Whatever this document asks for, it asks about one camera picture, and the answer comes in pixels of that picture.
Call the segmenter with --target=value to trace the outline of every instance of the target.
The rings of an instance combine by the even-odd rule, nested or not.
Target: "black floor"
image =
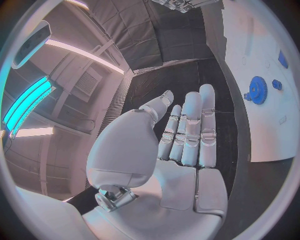
[[[168,108],[167,114],[154,127],[154,132],[160,140],[173,106],[177,104],[182,106],[186,94],[192,91],[198,92],[203,84],[211,84],[215,90],[216,168],[223,175],[229,196],[236,175],[238,131],[229,88],[223,72],[214,58],[164,67],[134,77],[122,113],[131,109],[138,109],[166,90],[171,90],[174,94],[174,102]]]

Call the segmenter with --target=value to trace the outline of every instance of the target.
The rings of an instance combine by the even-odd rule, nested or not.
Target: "air vent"
[[[99,81],[88,72],[84,72],[75,84],[75,87],[86,95],[91,96]]]

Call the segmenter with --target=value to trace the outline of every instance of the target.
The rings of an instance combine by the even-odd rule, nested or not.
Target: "cable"
[[[8,149],[6,149],[6,151],[4,152],[4,155],[7,153],[7,151],[11,148],[11,146],[13,145],[13,141],[12,141],[12,139],[9,137],[8,138],[9,140],[10,140],[10,145],[9,145],[9,147],[8,147]]]
[[[77,115],[75,115],[75,114],[73,114],[73,113],[70,113],[69,111],[66,111],[66,114],[69,114],[69,115],[71,115],[71,116],[73,116],[73,117],[75,117],[75,118],[78,118],[78,119],[80,119],[80,120],[91,121],[91,122],[92,122],[92,129],[89,130],[89,131],[92,131],[92,130],[95,129],[95,120],[93,120],[93,119],[86,119],[86,118],[79,117],[79,116],[77,116]]]

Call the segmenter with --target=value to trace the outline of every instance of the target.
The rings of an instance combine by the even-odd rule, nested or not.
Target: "cyan light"
[[[28,97],[24,99],[24,101],[16,108],[14,113],[12,114],[11,118],[7,123],[7,128],[12,131],[16,124],[18,123],[19,119],[22,115],[26,112],[26,110],[48,89],[51,88],[51,83],[46,81],[41,86],[39,86],[36,90],[29,94]]]
[[[4,117],[3,123],[7,124],[10,120],[13,113],[16,111],[17,107],[26,99],[29,94],[31,94],[35,89],[37,89],[39,86],[41,86],[44,82],[46,82],[47,77],[43,77],[42,79],[38,80],[35,84],[33,84],[31,87],[29,87],[11,106],[9,111],[7,112],[6,116]]]
[[[33,104],[25,111],[25,113],[21,116],[21,118],[19,119],[19,121],[17,122],[16,126],[13,128],[12,132],[11,132],[11,136],[12,138],[15,138],[15,136],[17,135],[20,127],[22,126],[22,124],[24,123],[24,121],[26,120],[26,118],[29,116],[29,114],[35,109],[35,107],[44,99],[46,98],[55,88],[51,87],[50,89],[46,90],[42,95],[39,96],[39,98],[37,100],[35,100],[33,102]]]

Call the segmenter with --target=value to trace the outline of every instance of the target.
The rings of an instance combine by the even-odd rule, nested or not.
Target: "blue gear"
[[[263,104],[268,95],[268,87],[265,80],[260,76],[252,78],[249,86],[249,93],[255,104]]]

